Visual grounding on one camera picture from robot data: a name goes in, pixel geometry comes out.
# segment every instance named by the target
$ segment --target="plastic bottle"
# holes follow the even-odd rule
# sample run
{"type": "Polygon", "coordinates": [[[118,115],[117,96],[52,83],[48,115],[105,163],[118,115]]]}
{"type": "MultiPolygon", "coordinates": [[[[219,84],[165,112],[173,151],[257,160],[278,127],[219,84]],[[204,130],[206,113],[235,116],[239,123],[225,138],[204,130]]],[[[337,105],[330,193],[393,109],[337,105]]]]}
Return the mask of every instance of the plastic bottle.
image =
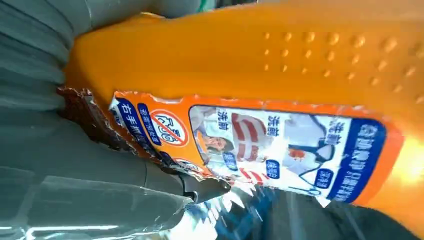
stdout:
{"type": "Polygon", "coordinates": [[[82,36],[66,69],[68,86],[90,89],[105,112],[123,90],[376,113],[403,145],[380,156],[353,204],[424,238],[423,16],[418,0],[320,0],[137,17],[82,36]]]}

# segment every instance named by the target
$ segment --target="prohibition sign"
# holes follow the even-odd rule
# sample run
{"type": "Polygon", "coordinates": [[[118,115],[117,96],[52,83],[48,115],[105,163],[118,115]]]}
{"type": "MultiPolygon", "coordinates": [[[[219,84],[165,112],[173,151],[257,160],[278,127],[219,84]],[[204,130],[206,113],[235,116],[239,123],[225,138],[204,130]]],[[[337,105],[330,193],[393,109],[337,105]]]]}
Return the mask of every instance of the prohibition sign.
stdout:
{"type": "Polygon", "coordinates": [[[167,144],[175,147],[185,146],[189,134],[183,122],[172,112],[158,109],[150,113],[157,135],[167,144]]]}

